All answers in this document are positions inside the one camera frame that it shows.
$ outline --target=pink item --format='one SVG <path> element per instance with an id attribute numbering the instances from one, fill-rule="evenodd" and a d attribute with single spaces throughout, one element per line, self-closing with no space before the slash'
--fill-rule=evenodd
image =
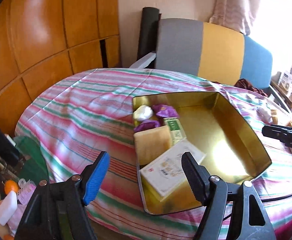
<path id="1" fill-rule="evenodd" d="M 32 194 L 34 193 L 36 186 L 32 183 L 27 183 L 22 189 L 18 192 L 18 200 L 22 205 L 27 205 L 31 199 Z"/>
<path id="2" fill-rule="evenodd" d="M 17 210 L 7 222 L 11 231 L 16 231 L 27 205 L 18 204 Z"/>

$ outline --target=black clamp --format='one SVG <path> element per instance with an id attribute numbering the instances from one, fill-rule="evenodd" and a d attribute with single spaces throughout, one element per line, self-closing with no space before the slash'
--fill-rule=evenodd
<path id="1" fill-rule="evenodd" d="M 194 240 L 218 239 L 227 201 L 233 201 L 233 208 L 226 240 L 276 240 L 264 205 L 251 182 L 237 185 L 211 176 L 190 152 L 183 154 L 182 168 L 196 200 L 206 206 Z"/>
<path id="2" fill-rule="evenodd" d="M 265 137 L 277 139 L 284 143 L 285 146 L 292 148 L 292 127 L 281 125 L 265 125 L 262 128 L 262 134 Z"/>
<path id="3" fill-rule="evenodd" d="M 110 156 L 101 152 L 93 164 L 65 182 L 42 180 L 19 223 L 15 240 L 97 240 L 86 209 L 97 195 Z"/>

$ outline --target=wall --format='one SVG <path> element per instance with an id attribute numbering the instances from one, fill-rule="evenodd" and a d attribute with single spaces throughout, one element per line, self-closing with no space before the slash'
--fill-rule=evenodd
<path id="1" fill-rule="evenodd" d="M 121 61 L 129 67 L 136 61 L 141 10 L 152 6 L 160 9 L 162 18 L 187 18 L 208 21 L 216 0 L 118 0 Z"/>

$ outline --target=wooden wardrobe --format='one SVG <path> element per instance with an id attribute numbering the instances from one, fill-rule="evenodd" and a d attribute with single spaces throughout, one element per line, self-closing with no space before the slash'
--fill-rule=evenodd
<path id="1" fill-rule="evenodd" d="M 25 108 L 56 82 L 118 64 L 118 0 L 3 0 L 1 130 L 13 136 Z"/>

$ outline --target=black cable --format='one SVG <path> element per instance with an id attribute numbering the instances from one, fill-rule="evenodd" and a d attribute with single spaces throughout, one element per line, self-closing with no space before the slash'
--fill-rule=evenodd
<path id="1" fill-rule="evenodd" d="M 230 218 L 230 216 L 231 216 L 231 213 L 228 216 L 224 217 L 223 221 L 225 221 L 226 219 Z"/>
<path id="2" fill-rule="evenodd" d="M 286 198 L 290 198 L 292 197 L 292 194 L 287 195 L 287 196 L 282 196 L 282 197 L 275 197 L 275 198 L 269 198 L 269 199 L 263 199 L 262 203 L 267 203 L 267 202 L 271 202 L 271 201 L 277 201 L 277 200 L 283 200 Z M 229 215 L 227 215 L 226 217 L 223 218 L 223 221 L 225 221 L 226 219 L 230 218 L 231 213 Z"/>

